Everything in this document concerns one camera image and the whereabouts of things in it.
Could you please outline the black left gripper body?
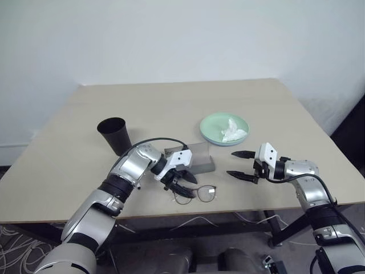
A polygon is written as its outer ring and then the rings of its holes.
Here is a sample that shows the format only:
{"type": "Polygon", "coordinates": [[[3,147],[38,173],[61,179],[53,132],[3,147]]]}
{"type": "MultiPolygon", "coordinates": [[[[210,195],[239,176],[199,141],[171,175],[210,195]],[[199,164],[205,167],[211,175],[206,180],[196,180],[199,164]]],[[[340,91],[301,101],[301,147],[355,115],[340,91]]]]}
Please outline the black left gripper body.
{"type": "Polygon", "coordinates": [[[169,170],[164,176],[163,176],[163,184],[164,184],[164,190],[172,190],[172,186],[174,184],[178,184],[179,179],[182,178],[183,171],[177,171],[176,169],[169,170]]]}

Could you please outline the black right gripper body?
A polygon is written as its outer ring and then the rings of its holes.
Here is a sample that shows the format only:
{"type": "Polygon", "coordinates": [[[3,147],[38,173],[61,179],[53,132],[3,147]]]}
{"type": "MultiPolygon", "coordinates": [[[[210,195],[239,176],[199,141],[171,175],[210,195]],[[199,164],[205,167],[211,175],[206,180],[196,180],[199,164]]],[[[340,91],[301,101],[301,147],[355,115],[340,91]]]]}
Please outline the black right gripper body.
{"type": "Polygon", "coordinates": [[[269,165],[266,162],[260,162],[258,159],[254,160],[254,180],[253,183],[258,183],[259,179],[269,178],[269,165]]]}

